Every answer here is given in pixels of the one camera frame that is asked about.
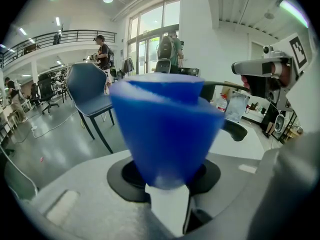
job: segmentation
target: ceiling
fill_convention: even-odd
[[[111,22],[133,0],[113,0],[104,3],[103,0],[29,0],[22,8],[18,17],[11,24],[3,45],[11,48],[28,38],[61,29],[56,24],[60,18],[64,30],[90,29],[117,32],[118,25]],[[27,32],[23,35],[19,28]]]
[[[241,24],[279,40],[296,32],[305,32],[307,29],[296,18],[279,7],[280,1],[218,0],[218,20]],[[274,18],[266,18],[265,13],[272,14]]]

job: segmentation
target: water bottle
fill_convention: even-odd
[[[226,111],[227,105],[227,95],[222,94],[221,97],[217,99],[215,107],[224,113]]]

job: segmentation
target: balcony railing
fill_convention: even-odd
[[[98,35],[103,35],[106,43],[115,42],[116,33],[114,32],[88,29],[65,30],[62,32],[47,33],[29,38],[10,49],[7,48],[5,53],[0,54],[2,58],[1,68],[3,69],[6,65],[17,58],[36,50],[59,44],[93,41]]]

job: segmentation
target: gray machine surface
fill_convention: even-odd
[[[153,215],[149,204],[125,201],[108,185],[106,174],[110,166],[128,156],[130,152],[126,150],[75,166],[42,189],[31,205],[45,215],[64,191],[76,191],[79,198],[61,225],[63,230],[74,236],[96,240],[173,238]],[[266,153],[262,161],[209,153],[207,159],[220,167],[221,178],[208,193],[194,197],[196,207],[215,217],[249,182],[262,175],[259,189],[254,191],[255,194],[251,193],[248,200],[248,205],[252,205],[252,200],[258,204],[263,195],[263,191],[258,190],[266,188],[274,158],[274,152]],[[252,174],[239,169],[243,164],[260,165],[257,173]],[[249,224],[250,219],[251,214],[243,223]]]

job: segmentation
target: blue chair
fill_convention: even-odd
[[[113,154],[112,149],[102,135],[95,117],[109,111],[112,124],[115,125],[111,114],[112,103],[110,97],[104,93],[107,75],[92,63],[74,64],[66,78],[66,88],[74,101],[75,107],[90,136],[95,139],[90,131],[84,116],[90,118],[96,132],[106,148]]]

